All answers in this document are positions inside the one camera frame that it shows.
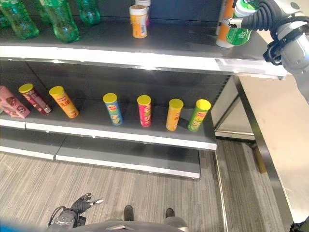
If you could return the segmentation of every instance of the green plastic bottle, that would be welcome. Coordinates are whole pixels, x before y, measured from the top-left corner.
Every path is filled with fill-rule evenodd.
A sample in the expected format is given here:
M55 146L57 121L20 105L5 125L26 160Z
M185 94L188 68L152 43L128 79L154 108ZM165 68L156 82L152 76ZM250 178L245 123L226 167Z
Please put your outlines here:
M0 11L0 26L1 26L2 28L7 28L7 27L9 27L10 25L11 25L11 24L10 24L8 18L7 18L4 14L2 14L2 12Z
M28 15L21 0L0 0L0 10L9 20L13 31L22 40L36 37L39 30Z
M211 103L205 99L199 99L196 102L194 111L191 115L188 129L190 131L198 131L200 125L202 124L207 112L211 108Z
M96 0L76 0L79 15L82 21L90 26L98 24L101 20Z
M42 22L46 23L46 24L50 24L51 22L50 22L50 19L48 17L48 14L45 11L45 9L43 8L43 6L41 5L40 0L32 0L32 2L34 3L35 8L37 9L37 11L39 13L39 16L40 16Z
M235 6L233 17L246 17L252 15L256 11L253 4L245 3L243 0L238 0ZM243 45L250 39L251 31L242 28L231 28L226 36L226 40L232 45Z
M79 39L78 28L73 20L67 0L40 0L54 29L55 36L64 43Z

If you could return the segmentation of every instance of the yellow lid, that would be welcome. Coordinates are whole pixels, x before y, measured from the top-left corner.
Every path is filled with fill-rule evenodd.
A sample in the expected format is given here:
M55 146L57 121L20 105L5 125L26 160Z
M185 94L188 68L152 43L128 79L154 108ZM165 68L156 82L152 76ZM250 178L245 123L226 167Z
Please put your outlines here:
M197 100L197 108L201 110L209 110L211 108L211 103L205 99Z
M151 102L151 98L148 95L140 95L137 98L137 103L140 105L149 105Z
M63 92L64 92L64 89L63 89L62 86L55 86L55 87L53 87L49 90L50 95L57 95L57 94L61 94Z
M103 96L103 101L105 103L113 103L117 101L117 95L114 93L107 93Z
M31 83L27 83L22 85L21 87L19 87L18 91L20 93L28 93L29 91L31 91L33 89L33 84Z
M183 108L183 101L177 98L173 98L169 101L169 106L174 109L181 109Z

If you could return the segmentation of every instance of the gray floor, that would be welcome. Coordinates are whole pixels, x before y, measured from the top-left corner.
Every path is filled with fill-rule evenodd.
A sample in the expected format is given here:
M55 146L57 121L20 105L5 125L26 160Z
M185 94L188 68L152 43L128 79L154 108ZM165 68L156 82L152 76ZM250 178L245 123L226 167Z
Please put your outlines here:
M250 148L219 140L217 155L229 232L283 231L269 179ZM121 218L131 204L136 220L161 223L172 207L192 232L222 232L213 153L201 152L200 162L202 178L193 180L0 153L0 218L45 227L57 206L92 192L104 203L85 213L88 224Z

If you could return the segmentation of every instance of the store shelf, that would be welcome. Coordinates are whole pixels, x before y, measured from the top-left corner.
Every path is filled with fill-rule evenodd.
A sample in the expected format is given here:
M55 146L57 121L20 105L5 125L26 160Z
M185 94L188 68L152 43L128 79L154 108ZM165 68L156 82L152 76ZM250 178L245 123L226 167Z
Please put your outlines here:
M1 59L269 78L286 75L282 66L264 61L267 44L255 32L247 44L224 49L215 44L215 28L152 24L146 38L135 39L126 22L102 22L90 28L78 23L81 39L65 44L55 38L50 26L36 23L40 35L26 41L17 39L11 29L1 30Z
M0 128L0 150L52 160L65 135L46 132Z
M187 129L192 109L183 109L181 119L176 131L168 131L165 127L167 108L154 106L152 108L152 124L148 128L140 125L137 104L121 104L124 123L113 126L103 102L76 99L74 103L79 106L80 115L70 119L55 106L48 115L42 115L36 110L28 115L26 120L27 130L48 131L72 135L83 135L98 138L111 138L129 140L134 142L180 146L195 149L216 150L216 139L211 120L211 114L198 132ZM3 113L0 119L16 121Z
M198 151L68 136L56 160L200 178Z
M2 112L0 114L0 125L3 127L25 129L26 121L22 118L10 117L6 113Z

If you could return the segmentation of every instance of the pink chip can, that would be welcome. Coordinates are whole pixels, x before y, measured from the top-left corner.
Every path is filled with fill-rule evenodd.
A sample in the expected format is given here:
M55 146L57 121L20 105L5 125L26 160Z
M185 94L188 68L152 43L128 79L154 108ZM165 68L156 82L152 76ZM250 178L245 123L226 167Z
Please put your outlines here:
M33 84L27 83L19 87L18 91L36 108L41 114L46 115L52 110L35 90Z
M25 118L30 113L5 86L0 86L0 108L11 117Z
M137 98L140 112L140 124L143 127L148 127L151 124L151 98L147 95L140 95Z

